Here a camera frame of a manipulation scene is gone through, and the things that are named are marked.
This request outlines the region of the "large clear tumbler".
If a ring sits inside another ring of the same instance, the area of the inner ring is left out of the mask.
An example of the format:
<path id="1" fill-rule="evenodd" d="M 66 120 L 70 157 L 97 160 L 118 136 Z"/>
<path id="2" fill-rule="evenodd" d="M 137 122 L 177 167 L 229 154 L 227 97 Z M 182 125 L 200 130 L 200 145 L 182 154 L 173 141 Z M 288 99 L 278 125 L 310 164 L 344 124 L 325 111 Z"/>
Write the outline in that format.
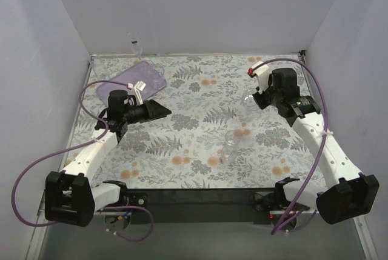
<path id="1" fill-rule="evenodd" d="M 152 72 L 151 72 L 151 79 L 152 79 L 152 87 L 153 88 L 162 88 L 165 84 L 165 77 L 164 77 L 164 67 L 160 65 L 153 64 L 152 65 Z"/>
<path id="2" fill-rule="evenodd" d="M 254 111 L 258 108 L 258 105 L 253 97 L 253 90 L 246 90 L 242 95 L 242 104 L 247 111 Z"/>

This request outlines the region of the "clear champagne flute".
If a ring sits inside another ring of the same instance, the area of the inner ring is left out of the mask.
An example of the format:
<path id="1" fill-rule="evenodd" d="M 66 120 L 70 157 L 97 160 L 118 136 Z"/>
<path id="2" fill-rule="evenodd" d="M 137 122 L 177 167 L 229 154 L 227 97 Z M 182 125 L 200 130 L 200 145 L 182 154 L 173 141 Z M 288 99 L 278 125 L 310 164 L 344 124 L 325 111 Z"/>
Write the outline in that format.
<path id="1" fill-rule="evenodd" d="M 140 40 L 138 37 L 138 33 L 136 31 L 131 31 L 127 35 L 130 41 L 130 47 L 132 49 L 133 54 L 139 59 L 142 59 L 142 46 L 140 44 Z"/>

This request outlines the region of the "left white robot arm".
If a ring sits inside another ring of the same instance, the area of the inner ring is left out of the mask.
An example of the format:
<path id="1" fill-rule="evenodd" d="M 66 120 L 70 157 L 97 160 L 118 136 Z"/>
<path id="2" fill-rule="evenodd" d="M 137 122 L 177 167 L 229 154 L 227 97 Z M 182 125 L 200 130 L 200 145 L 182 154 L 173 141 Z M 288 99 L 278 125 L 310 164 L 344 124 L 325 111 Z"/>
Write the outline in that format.
<path id="1" fill-rule="evenodd" d="M 92 143 L 59 172 L 45 180 L 46 220 L 87 226 L 96 211 L 128 203 L 127 186 L 106 181 L 92 187 L 92 179 L 107 155 L 119 144 L 130 124 L 154 121 L 171 115 L 171 110 L 153 99 L 138 102 L 125 90 L 110 92 L 108 106 L 98 116 Z"/>

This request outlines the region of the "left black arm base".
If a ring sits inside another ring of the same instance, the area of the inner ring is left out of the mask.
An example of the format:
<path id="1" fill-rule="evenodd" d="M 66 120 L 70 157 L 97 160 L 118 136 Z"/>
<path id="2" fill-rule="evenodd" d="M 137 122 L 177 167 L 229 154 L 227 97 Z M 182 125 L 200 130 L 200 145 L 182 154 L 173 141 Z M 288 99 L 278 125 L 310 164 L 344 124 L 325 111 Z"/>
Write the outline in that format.
<path id="1" fill-rule="evenodd" d="M 149 215 L 139 210 L 138 207 L 146 209 L 147 196 L 145 193 L 130 193 L 124 196 L 123 201 L 106 206 L 103 209 L 105 226 L 109 229 L 123 231 L 130 225 L 149 224 Z"/>

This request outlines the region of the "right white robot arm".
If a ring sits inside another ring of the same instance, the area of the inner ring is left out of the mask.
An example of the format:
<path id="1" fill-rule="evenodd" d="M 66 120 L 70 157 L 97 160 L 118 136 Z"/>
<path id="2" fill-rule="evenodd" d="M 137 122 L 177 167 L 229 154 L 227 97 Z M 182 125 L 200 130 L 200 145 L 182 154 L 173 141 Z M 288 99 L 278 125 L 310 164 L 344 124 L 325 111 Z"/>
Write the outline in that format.
<path id="1" fill-rule="evenodd" d="M 326 186 L 303 184 L 286 178 L 275 184 L 278 205 L 303 205 L 318 211 L 328 224 L 368 214 L 380 187 L 374 175 L 365 175 L 344 153 L 333 134 L 324 129 L 324 116 L 311 96 L 301 96 L 296 71 L 270 70 L 268 66 L 250 68 L 249 76 L 258 86 L 253 94 L 260 109 L 274 106 L 303 140 L 318 161 Z"/>

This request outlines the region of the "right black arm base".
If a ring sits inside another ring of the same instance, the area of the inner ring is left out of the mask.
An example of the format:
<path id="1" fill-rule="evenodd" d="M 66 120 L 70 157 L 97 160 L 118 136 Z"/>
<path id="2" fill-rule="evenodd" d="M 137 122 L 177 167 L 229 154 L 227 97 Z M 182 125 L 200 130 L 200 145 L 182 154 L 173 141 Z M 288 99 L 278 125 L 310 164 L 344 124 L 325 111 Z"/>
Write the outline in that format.
<path id="1" fill-rule="evenodd" d="M 276 223 L 280 220 L 281 215 L 286 211 L 289 203 L 286 202 L 286 205 L 279 203 L 275 197 L 275 192 L 253 192 L 249 195 L 249 202 L 251 203 L 254 210 L 258 212 L 269 212 L 270 223 L 275 226 Z M 286 216 L 285 221 L 295 216 L 299 213 L 300 210 L 307 211 L 310 208 L 296 203 L 291 209 L 291 212 Z M 286 230 L 294 230 L 297 225 L 297 219 L 294 218 L 292 221 L 288 222 L 282 229 L 285 232 Z"/>

